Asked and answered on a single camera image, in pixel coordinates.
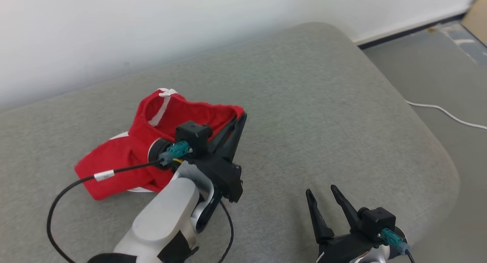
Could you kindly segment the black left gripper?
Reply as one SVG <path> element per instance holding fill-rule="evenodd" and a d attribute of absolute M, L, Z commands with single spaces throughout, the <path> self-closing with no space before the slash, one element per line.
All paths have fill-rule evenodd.
<path fill-rule="evenodd" d="M 183 159 L 193 164 L 197 169 L 209 179 L 207 201 L 212 202 L 214 195 L 218 199 L 224 197 L 230 202 L 238 202 L 243 189 L 241 168 L 233 164 L 233 159 L 242 136 L 243 129 L 247 120 L 247 113 L 243 113 L 240 118 L 233 118 L 225 127 L 219 131 L 208 144 L 211 153 L 217 152 L 219 155 L 202 155 L 198 158 L 184 156 Z"/>

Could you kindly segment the brown cardboard panel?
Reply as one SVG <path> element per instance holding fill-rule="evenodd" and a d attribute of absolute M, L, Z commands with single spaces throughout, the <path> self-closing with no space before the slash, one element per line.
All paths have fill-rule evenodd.
<path fill-rule="evenodd" d="M 487 0 L 474 0 L 461 24 L 487 46 Z"/>

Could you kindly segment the red shorts with white trim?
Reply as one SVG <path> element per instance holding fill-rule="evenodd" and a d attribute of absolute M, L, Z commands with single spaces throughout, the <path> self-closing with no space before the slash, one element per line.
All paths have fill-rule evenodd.
<path fill-rule="evenodd" d="M 175 140 L 177 126 L 187 121 L 209 125 L 219 133 L 233 118 L 240 118 L 244 110 L 237 105 L 211 105 L 189 102 L 174 89 L 160 88 L 143 99 L 129 131 L 112 137 L 87 154 L 75 166 L 80 178 L 96 173 L 135 166 L 148 162 L 148 151 L 153 143 Z M 127 190 L 140 189 L 160 192 L 173 177 L 168 169 L 142 167 L 116 174 L 112 178 L 84 183 L 96 200 Z"/>

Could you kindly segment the grey fabric sofa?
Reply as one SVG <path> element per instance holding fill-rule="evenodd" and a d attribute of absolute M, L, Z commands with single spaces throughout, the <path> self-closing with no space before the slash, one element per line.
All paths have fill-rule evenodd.
<path fill-rule="evenodd" d="M 334 233 L 349 225 L 332 184 L 357 209 L 393 213 L 410 245 L 456 204 L 458 172 L 437 138 L 341 31 L 309 22 L 0 114 L 0 263 L 66 263 L 46 235 L 53 200 L 158 88 L 247 112 L 224 263 L 315 263 L 307 189 Z"/>

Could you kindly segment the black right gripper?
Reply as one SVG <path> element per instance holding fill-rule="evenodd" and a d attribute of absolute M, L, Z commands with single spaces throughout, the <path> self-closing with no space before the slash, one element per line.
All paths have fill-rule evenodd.
<path fill-rule="evenodd" d="M 365 234 L 357 233 L 361 225 L 358 212 L 336 185 L 331 185 L 331 192 L 341 206 L 352 234 L 334 237 L 333 230 L 327 227 L 318 209 L 315 196 L 311 190 L 306 190 L 315 241 L 319 244 L 318 258 L 315 263 L 351 263 L 364 257 L 371 249 L 379 247 L 381 239 L 376 237 L 371 240 Z"/>

